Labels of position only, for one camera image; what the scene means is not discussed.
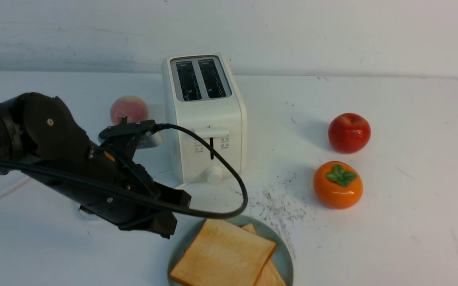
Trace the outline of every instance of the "toaster slot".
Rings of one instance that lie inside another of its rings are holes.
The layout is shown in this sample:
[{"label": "toaster slot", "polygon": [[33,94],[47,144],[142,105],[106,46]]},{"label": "toaster slot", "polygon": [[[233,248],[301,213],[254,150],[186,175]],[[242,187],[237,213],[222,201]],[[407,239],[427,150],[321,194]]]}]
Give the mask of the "toaster slot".
[{"label": "toaster slot", "polygon": [[180,80],[181,92],[183,100],[193,101],[200,100],[201,95],[196,73],[193,69],[193,64],[189,60],[176,63],[176,70],[178,71],[178,78]]},{"label": "toaster slot", "polygon": [[225,90],[220,79],[220,73],[217,70],[215,61],[212,58],[198,60],[199,68],[202,73],[202,79],[206,86],[209,98],[226,97]]}]

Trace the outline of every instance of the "green leaf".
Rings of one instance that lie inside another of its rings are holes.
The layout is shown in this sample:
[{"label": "green leaf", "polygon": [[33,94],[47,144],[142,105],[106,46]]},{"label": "green leaf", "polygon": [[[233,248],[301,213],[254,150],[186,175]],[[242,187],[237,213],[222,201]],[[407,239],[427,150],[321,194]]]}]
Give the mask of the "green leaf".
[{"label": "green leaf", "polygon": [[338,180],[337,181],[337,184],[341,187],[347,187],[349,186],[349,184],[351,183],[351,181],[348,181],[348,180]]},{"label": "green leaf", "polygon": [[330,181],[338,181],[340,178],[338,176],[336,176],[335,174],[333,173],[328,173],[325,175],[326,179],[329,179]]},{"label": "green leaf", "polygon": [[342,166],[339,165],[339,164],[336,164],[335,166],[333,166],[332,172],[333,172],[336,176],[342,177],[342,175],[344,174],[344,167],[342,167]]},{"label": "green leaf", "polygon": [[358,178],[358,175],[356,175],[354,172],[347,171],[342,175],[342,179],[347,181],[354,181],[356,178]]}]

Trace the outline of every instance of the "plate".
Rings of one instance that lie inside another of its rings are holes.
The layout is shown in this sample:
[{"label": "plate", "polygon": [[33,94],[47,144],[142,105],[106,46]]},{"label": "plate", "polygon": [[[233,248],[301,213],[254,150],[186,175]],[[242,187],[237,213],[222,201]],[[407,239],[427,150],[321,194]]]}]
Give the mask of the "plate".
[{"label": "plate", "polygon": [[[258,221],[257,219],[244,215],[226,219],[226,221],[236,226],[245,226],[246,224],[252,223],[260,237],[264,237],[265,239],[276,242],[277,249],[271,257],[271,261],[273,261],[273,264],[275,264],[275,267],[282,276],[282,279],[285,281],[285,284],[287,286],[293,285],[293,260],[291,259],[291,255],[287,250],[287,246],[282,241],[280,236],[276,234],[276,232],[274,232],[269,226],[266,226],[264,223]],[[176,264],[178,264],[180,259],[183,257],[184,249],[188,248],[192,244],[204,222],[205,220],[202,220],[191,229],[189,229],[187,234],[182,237],[182,239],[174,247],[173,253],[171,254],[171,259],[169,260],[169,267],[167,268],[167,279],[169,280],[170,286],[182,286],[176,281],[171,280],[171,278],[169,278],[169,273],[171,273],[173,267],[176,266]]]}]

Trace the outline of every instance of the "black cable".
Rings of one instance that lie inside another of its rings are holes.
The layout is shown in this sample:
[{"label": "black cable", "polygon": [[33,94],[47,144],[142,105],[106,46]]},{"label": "black cable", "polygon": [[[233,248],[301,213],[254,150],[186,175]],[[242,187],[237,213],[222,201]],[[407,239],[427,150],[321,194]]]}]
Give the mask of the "black cable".
[{"label": "black cable", "polygon": [[157,130],[163,130],[163,129],[177,129],[181,132],[185,132],[186,134],[194,137],[196,140],[201,142],[206,148],[208,148],[209,151],[213,152],[215,157],[221,161],[221,163],[229,170],[229,172],[231,172],[231,174],[233,174],[233,176],[238,181],[240,188],[241,188],[242,195],[243,195],[242,205],[239,208],[237,208],[236,210],[227,212],[227,213],[206,212],[206,211],[200,211],[196,209],[189,209],[186,207],[174,205],[172,203],[166,203],[164,201],[158,201],[156,199],[145,197],[143,195],[131,192],[123,188],[113,187],[113,186],[110,186],[104,183],[100,183],[99,181],[95,181],[95,180],[88,179],[85,177],[80,177],[75,174],[71,174],[68,172],[60,171],[60,170],[55,170],[55,169],[48,168],[48,167],[22,164],[22,163],[16,163],[16,162],[6,161],[6,160],[0,160],[0,167],[11,169],[11,170],[20,170],[21,172],[29,172],[32,174],[40,174],[42,176],[47,176],[47,177],[55,178],[58,180],[67,181],[70,183],[84,185],[89,188],[100,190],[101,192],[104,192],[111,197],[120,197],[122,199],[126,199],[128,201],[132,201],[133,203],[144,205],[150,208],[162,209],[162,210],[190,215],[190,216],[213,218],[213,219],[227,219],[227,218],[231,218],[231,217],[241,214],[245,210],[248,204],[247,189],[245,188],[245,184],[243,183],[238,173],[229,165],[229,163],[227,163],[227,161],[225,161],[222,158],[222,156],[220,156],[220,154],[218,154],[218,152],[216,152],[208,143],[206,143],[206,141],[204,141],[202,138],[197,136],[197,134],[193,133],[192,131],[185,129],[183,127],[177,126],[177,125],[171,125],[171,124],[158,124],[157,125]]}]

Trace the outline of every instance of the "white wall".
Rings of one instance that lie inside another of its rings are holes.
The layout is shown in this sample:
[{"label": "white wall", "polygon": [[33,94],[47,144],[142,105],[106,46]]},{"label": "white wall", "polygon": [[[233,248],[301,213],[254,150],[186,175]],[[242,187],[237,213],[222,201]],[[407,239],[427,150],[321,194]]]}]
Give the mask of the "white wall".
[{"label": "white wall", "polygon": [[458,0],[0,0],[2,69],[159,72],[203,51],[238,74],[458,76]]}]

